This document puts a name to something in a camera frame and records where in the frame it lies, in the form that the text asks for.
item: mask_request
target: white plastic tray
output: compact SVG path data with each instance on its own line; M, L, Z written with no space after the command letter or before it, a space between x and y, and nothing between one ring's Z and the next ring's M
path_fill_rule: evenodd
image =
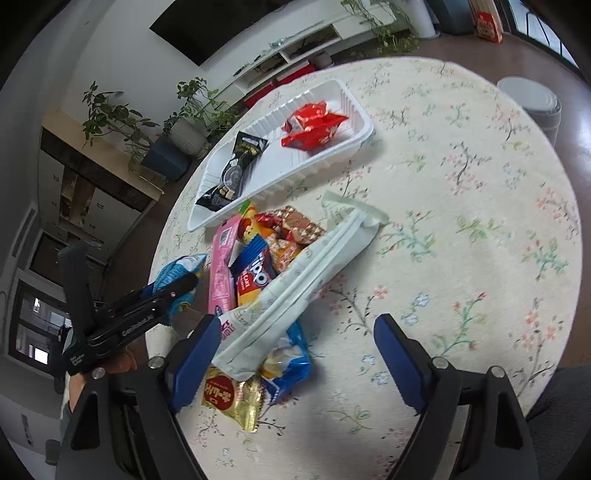
M322 147L310 151L281 146L287 134L281 127L296 109L310 102L325 100L328 110L349 117L340 124L333 139ZM220 225L234 215L242 202L251 199L257 206L266 197L293 186L297 181L314 175L331 164L350 159L374 131L374 123L358 100L341 80L330 80L298 95L272 110L259 120L241 129L248 134L266 138L267 149L246 172L244 187L239 198L217 212L195 204L210 188L219 183L222 171L232 156L236 138L225 142L209 158L201 183L197 188L187 229L193 232L202 226Z

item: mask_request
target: red box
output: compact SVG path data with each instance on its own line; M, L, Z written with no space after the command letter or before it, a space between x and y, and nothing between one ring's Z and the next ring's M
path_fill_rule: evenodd
M293 82L295 79L315 71L316 68L309 61L305 60L298 63L289 70L286 70L281 75L278 75L277 83L279 83L279 85L285 85L286 83Z
M257 103L261 98L263 98L267 93L272 92L277 88L274 80L269 80L268 83L264 84L260 87L256 92L251 93L248 97L246 97L243 102L248 108L252 108L255 103Z

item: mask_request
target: tablecloth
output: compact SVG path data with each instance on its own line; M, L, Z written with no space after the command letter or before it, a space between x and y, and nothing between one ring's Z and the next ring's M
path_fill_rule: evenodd
M261 207L290 204L322 222L319 198L330 189L380 207L391 223L306 310L313 375L282 404L264 407L258 432L243 432L199 399L178 415L213 480L387 476L417 417L375 347L381 313L456 368L505 368L524 412L570 332L582 267L572 188L536 124L480 76L412 57L350 63L274 90L228 135L334 78L367 109L373 136L348 162ZM170 214L152 279L181 255L209 251L213 230L186 228L202 170ZM197 302L204 311L206 293L204 286ZM165 355L172 342L169 327L148 332L150 355ZM448 467L460 436L458 428L450 438Z

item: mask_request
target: blue gripper pad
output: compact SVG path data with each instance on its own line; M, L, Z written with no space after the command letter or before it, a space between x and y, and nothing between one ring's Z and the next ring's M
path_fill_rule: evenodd
M204 330L200 329L200 326L198 325L191 334L191 337L198 335L199 338L188 351L185 361L174 377L170 407L175 413L193 401L207 367L211 364L222 340L222 327L217 317L214 317Z
M399 340L397 331L398 335L402 335L404 340L408 342L392 316L384 313L375 321L374 341L388 366L388 370L392 374L402 399L406 405L414 408L417 413L422 413L426 406L426 402L421 395L423 379Z

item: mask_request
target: white tv stand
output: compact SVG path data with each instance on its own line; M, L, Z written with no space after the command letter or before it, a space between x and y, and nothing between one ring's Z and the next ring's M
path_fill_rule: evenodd
M368 40L372 36L369 21L350 15L343 7L339 7L342 11L337 11L333 18L317 21L296 34L269 44L268 49L239 67L234 75L215 87L220 92L217 99L234 105L302 60L321 51L333 54ZM372 4L368 11L386 25L397 20L388 3ZM312 43L311 48L302 51L301 46L306 43Z

